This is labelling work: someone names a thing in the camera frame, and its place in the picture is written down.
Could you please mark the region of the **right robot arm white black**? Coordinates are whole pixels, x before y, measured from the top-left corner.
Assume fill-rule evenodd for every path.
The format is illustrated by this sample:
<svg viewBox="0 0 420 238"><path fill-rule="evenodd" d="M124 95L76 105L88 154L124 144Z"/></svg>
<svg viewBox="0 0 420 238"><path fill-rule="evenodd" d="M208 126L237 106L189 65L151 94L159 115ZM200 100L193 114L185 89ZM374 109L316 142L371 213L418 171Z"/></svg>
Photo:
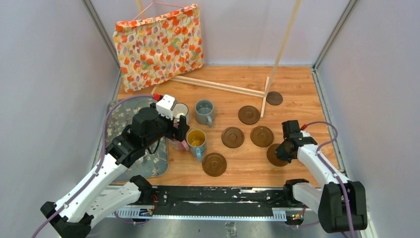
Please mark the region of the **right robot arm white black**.
<svg viewBox="0 0 420 238"><path fill-rule="evenodd" d="M333 167L321 151L326 143L318 145L306 128L297 120L283 122L284 140L275 149L275 156L287 163L300 161L322 188L315 188L303 178L288 180L283 187L284 203L289 207L302 203L315 211L327 233L350 232L354 236L368 227L365 187Z"/></svg>

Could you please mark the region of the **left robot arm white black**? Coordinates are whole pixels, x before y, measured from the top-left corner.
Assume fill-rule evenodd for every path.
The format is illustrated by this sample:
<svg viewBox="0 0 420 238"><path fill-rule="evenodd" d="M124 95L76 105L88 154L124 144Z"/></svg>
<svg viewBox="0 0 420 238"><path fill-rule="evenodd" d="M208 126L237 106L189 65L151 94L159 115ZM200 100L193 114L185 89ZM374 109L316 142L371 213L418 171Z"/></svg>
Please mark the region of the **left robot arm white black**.
<svg viewBox="0 0 420 238"><path fill-rule="evenodd" d="M103 157L92 170L63 198L47 201L40 211L62 238L85 238L91 229L112 212L130 203L148 204L152 185L141 175L133 176L120 189L100 196L120 174L145 154L163 137L177 141L186 138L189 126L184 115L178 122L167 110L159 107L141 108L121 134L105 148Z"/></svg>

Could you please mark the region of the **small dark brown coaster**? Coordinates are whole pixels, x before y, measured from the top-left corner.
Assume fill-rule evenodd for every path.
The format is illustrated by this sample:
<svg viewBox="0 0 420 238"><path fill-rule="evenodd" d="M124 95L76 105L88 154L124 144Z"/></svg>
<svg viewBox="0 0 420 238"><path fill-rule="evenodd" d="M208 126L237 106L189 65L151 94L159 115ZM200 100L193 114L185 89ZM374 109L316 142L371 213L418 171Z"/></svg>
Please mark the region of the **small dark brown coaster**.
<svg viewBox="0 0 420 238"><path fill-rule="evenodd" d="M278 106L283 102L283 96L276 91L270 91L267 94L266 102L270 105Z"/></svg>

